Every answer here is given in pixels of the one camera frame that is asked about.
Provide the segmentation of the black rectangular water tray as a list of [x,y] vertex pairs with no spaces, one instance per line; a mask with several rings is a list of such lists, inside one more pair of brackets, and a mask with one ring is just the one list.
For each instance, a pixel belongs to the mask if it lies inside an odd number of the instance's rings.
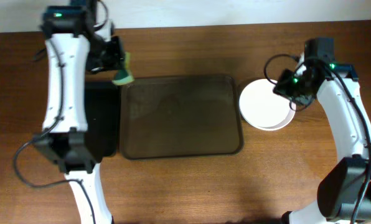
[[114,156],[119,139],[120,89],[112,82],[87,82],[85,112],[87,148],[102,157]]

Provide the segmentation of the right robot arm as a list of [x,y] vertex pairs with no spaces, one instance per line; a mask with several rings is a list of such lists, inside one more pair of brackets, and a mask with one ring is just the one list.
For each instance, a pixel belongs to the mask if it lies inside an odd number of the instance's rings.
[[336,61],[334,41],[327,37],[307,40],[293,60],[297,67],[282,72],[273,93],[287,99],[293,111],[318,101],[335,141],[337,165],[319,184],[313,203],[284,213],[280,221],[370,223],[371,122],[355,68]]

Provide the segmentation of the white plate top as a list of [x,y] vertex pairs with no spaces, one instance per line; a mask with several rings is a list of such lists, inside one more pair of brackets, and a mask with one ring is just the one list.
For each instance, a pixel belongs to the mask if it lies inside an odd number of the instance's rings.
[[240,93],[238,104],[242,118],[254,128],[277,131],[294,118],[296,105],[273,93],[274,84],[259,79],[247,84]]

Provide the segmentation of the green and yellow sponge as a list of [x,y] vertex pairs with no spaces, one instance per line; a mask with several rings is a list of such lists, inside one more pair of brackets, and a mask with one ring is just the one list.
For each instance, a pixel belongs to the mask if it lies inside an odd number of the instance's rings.
[[124,57],[120,59],[120,68],[115,74],[112,83],[116,86],[127,85],[134,81],[133,74],[130,70],[130,58],[131,54],[129,52],[124,53]]

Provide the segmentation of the brown plastic serving tray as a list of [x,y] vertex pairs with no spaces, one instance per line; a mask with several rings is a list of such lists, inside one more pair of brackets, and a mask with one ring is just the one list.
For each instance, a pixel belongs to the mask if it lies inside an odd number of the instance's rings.
[[137,78],[121,87],[120,154],[129,160],[232,155],[244,146],[229,75]]

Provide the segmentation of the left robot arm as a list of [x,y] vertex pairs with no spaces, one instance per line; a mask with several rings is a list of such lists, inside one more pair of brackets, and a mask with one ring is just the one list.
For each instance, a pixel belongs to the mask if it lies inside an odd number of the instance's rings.
[[49,6],[40,29],[49,62],[42,132],[31,143],[64,174],[82,223],[113,223],[100,179],[104,154],[87,148],[85,75],[115,71],[114,85],[134,80],[127,53],[103,1]]

